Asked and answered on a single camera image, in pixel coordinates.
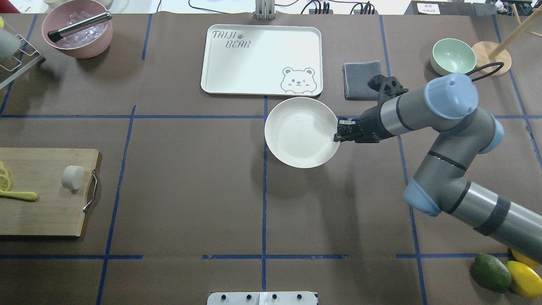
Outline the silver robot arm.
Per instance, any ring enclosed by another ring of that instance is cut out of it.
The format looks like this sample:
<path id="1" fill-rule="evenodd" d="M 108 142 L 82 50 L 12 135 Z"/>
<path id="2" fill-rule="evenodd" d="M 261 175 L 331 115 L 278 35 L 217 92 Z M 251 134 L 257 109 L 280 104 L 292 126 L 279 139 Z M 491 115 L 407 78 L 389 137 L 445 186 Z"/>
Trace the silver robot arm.
<path id="1" fill-rule="evenodd" d="M 334 141 L 378 143 L 412 131 L 439 133 L 404 190 L 405 201 L 429 216 L 445 212 L 541 263 L 541 216 L 464 177 L 479 154 L 503 140 L 503 126 L 478 106 L 468 75 L 452 73 L 409 91 L 395 77 L 376 75 L 368 87 L 378 103 L 356 119 L 341 116 Z"/>

